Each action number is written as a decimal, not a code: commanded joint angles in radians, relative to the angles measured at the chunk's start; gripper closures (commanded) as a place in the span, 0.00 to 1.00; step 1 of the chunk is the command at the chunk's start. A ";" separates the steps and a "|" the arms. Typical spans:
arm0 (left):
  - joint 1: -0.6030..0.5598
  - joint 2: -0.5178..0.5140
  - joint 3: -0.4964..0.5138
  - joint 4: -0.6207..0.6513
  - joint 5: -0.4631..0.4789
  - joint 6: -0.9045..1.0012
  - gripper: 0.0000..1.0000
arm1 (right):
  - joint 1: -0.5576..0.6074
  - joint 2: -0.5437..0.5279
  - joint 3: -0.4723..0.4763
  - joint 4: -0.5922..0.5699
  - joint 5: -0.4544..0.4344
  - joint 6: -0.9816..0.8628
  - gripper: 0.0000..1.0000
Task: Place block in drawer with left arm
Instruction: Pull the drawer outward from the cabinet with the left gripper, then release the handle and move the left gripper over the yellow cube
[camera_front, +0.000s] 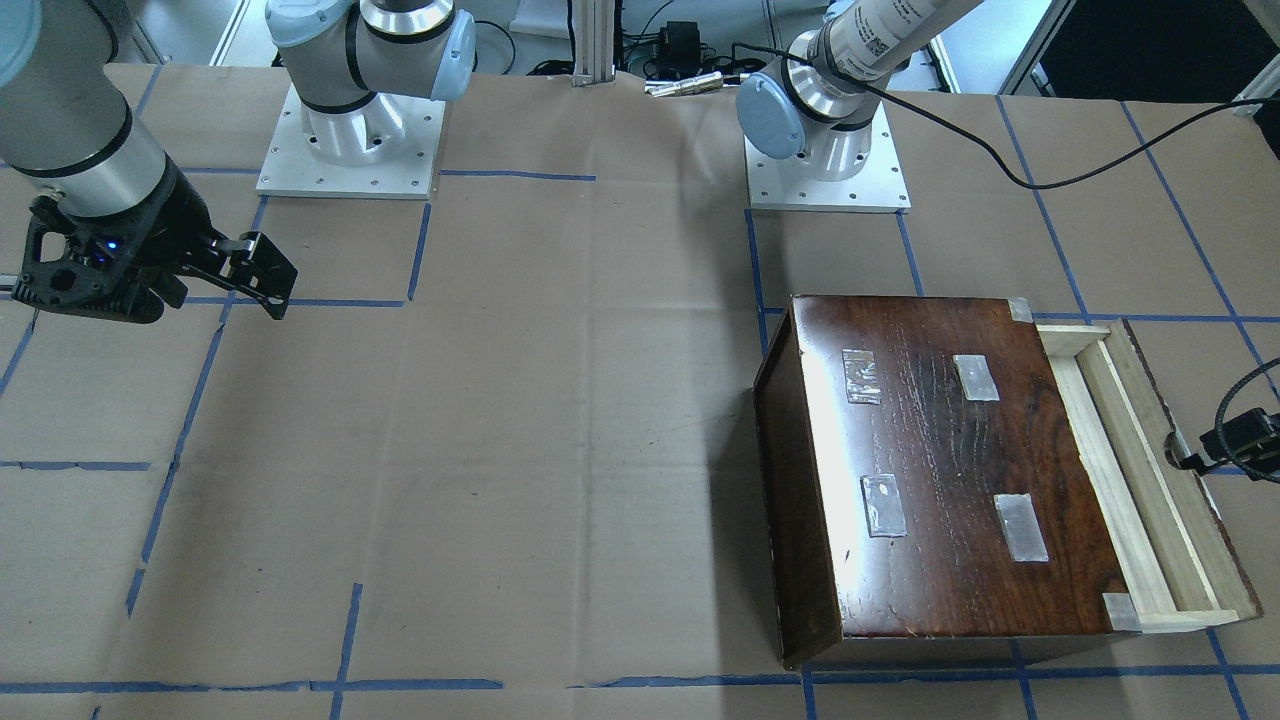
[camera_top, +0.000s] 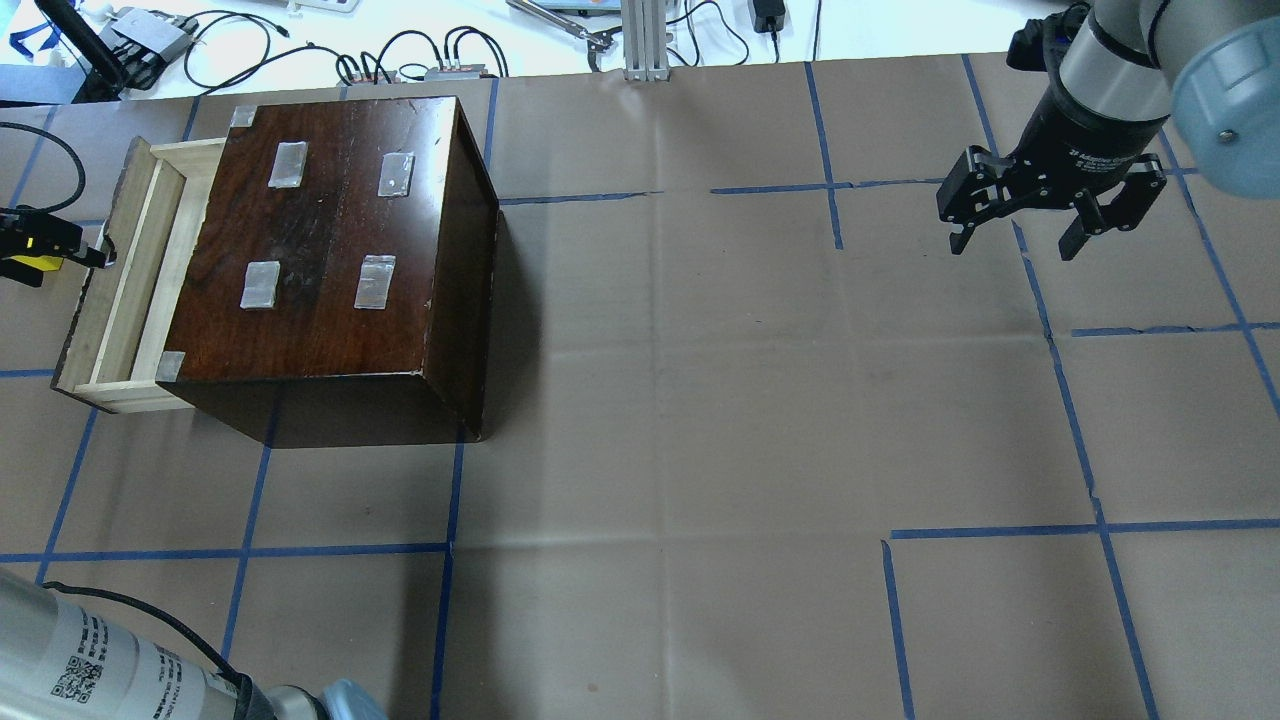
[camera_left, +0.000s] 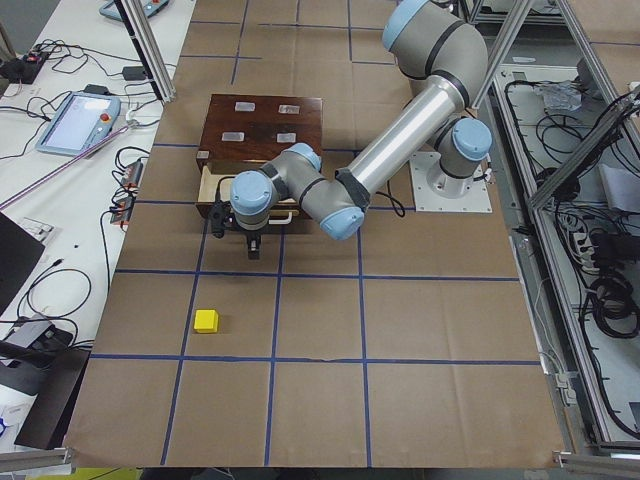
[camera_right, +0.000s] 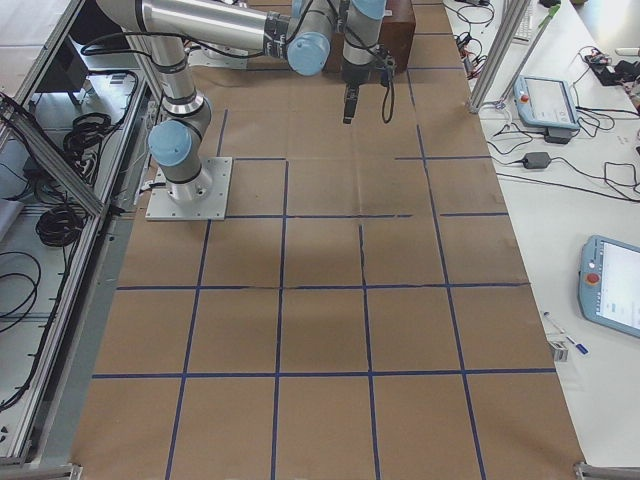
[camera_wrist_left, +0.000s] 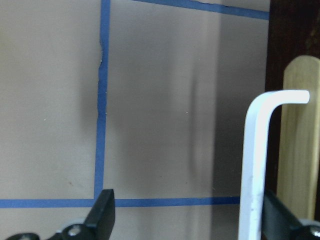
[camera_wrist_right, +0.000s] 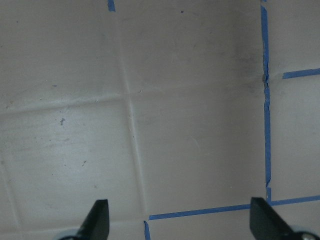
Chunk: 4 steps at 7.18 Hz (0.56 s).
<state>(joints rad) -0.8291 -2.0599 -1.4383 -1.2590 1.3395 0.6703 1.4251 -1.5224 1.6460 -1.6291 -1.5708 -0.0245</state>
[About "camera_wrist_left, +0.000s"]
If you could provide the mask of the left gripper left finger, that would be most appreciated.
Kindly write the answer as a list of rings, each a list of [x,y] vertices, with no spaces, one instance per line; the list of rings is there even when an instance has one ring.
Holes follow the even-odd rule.
[[[113,189],[103,189],[84,220],[94,240],[109,240],[115,225],[115,195]]]

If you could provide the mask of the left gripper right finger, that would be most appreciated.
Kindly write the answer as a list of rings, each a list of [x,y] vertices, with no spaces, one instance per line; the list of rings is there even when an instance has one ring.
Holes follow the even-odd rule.
[[[261,232],[266,240],[295,240],[302,227],[272,191],[264,192]]]

